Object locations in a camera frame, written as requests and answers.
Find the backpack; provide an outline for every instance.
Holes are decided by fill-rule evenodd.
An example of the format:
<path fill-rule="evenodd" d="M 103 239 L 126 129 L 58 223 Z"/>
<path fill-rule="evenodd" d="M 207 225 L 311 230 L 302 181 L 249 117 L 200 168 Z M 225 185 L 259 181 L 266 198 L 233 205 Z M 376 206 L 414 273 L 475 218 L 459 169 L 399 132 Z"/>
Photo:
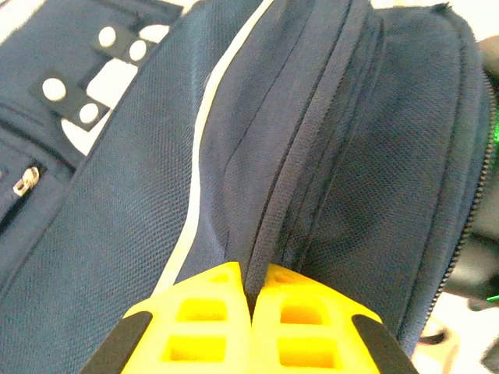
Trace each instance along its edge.
<path fill-rule="evenodd" d="M 131 305 L 228 261 L 250 306 L 276 263 L 373 310 L 410 354 L 494 152 L 466 22 L 367 0 L 157 4 L 47 0 L 0 45 L 0 372 L 78 372 Z M 84 87 L 159 22 L 84 157 L 60 118 L 95 125 L 108 109 Z M 125 47 L 103 53 L 109 25 Z"/>

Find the white stripe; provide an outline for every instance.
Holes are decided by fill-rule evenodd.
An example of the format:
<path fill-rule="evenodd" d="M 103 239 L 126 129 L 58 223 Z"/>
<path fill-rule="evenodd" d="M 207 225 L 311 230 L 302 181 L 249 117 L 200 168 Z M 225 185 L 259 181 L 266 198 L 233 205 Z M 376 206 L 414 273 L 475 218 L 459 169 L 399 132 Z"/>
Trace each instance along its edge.
<path fill-rule="evenodd" d="M 232 62 L 239 49 L 242 47 L 251 30 L 255 27 L 261 16 L 267 11 L 268 7 L 274 0 L 263 0 L 257 10 L 246 21 L 241 30 L 235 35 L 234 40 L 220 58 L 217 65 L 211 72 L 206 90 L 204 91 L 203 100 L 201 101 L 200 110 L 197 113 L 196 124 L 194 125 L 194 141 L 193 141 L 193 167 L 190 182 L 189 208 L 187 210 L 186 222 L 180 233 L 179 240 L 173 249 L 170 259 L 166 263 L 165 269 L 161 274 L 153 295 L 162 292 L 166 288 L 175 283 L 175 279 L 179 275 L 182 265 L 186 261 L 189 250 L 196 236 L 197 224 L 200 216 L 200 144 L 203 136 L 204 126 L 208 115 L 210 114 L 211 104 L 215 94 L 217 93 L 218 85 L 224 76 L 227 68 Z"/>

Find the black tab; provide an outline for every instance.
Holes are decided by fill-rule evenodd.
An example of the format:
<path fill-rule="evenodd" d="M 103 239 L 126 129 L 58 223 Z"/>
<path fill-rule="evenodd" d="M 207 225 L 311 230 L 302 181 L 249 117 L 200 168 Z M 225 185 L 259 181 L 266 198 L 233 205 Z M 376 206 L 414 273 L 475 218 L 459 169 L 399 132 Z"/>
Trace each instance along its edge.
<path fill-rule="evenodd" d="M 380 374 L 418 374 L 411 360 L 381 323 L 360 314 L 353 316 L 352 321 Z"/>
<path fill-rule="evenodd" d="M 109 31 L 115 35 L 114 41 L 111 44 L 103 44 L 101 35 Z M 144 50 L 139 58 L 134 58 L 131 50 L 134 45 L 142 44 Z M 147 56 L 151 53 L 155 43 L 141 39 L 139 36 L 132 33 L 130 30 L 123 26 L 110 23 L 108 26 L 103 27 L 91 43 L 92 48 L 108 57 L 118 58 L 129 64 L 136 66 L 142 65 L 147 60 Z"/>
<path fill-rule="evenodd" d="M 149 24 L 171 25 L 182 12 L 182 6 L 158 0 L 101 0 L 124 12 L 139 16 Z"/>
<path fill-rule="evenodd" d="M 56 79 L 63 84 L 64 94 L 60 98 L 54 99 L 45 95 L 44 84 L 50 79 Z M 89 97 L 76 83 L 54 69 L 45 72 L 31 87 L 30 92 L 53 112 L 85 131 L 90 131 L 109 110 L 109 107 Z M 85 119 L 82 113 L 85 107 L 90 111 L 94 110 L 95 115 Z"/>
<path fill-rule="evenodd" d="M 138 312 L 119 321 L 106 337 L 81 374 L 119 374 L 132 356 L 153 315 Z"/>

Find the metal zipper pull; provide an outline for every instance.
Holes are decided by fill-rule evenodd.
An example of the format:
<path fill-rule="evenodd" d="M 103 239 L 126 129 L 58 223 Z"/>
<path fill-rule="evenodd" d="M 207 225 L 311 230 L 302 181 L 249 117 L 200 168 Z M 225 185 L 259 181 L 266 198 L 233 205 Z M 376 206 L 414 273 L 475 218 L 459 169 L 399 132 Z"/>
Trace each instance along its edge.
<path fill-rule="evenodd" d="M 33 166 L 24 171 L 23 177 L 12 187 L 12 189 L 17 196 L 23 197 L 39 180 L 40 171 L 38 171 L 36 166 Z"/>

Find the front pocket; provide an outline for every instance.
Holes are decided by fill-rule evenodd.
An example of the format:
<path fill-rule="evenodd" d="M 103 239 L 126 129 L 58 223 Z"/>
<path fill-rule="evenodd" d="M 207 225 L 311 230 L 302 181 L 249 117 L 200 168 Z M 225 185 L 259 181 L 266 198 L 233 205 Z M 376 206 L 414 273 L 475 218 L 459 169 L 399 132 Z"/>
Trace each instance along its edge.
<path fill-rule="evenodd" d="M 46 230 L 72 169 L 0 127 L 0 290 Z"/>

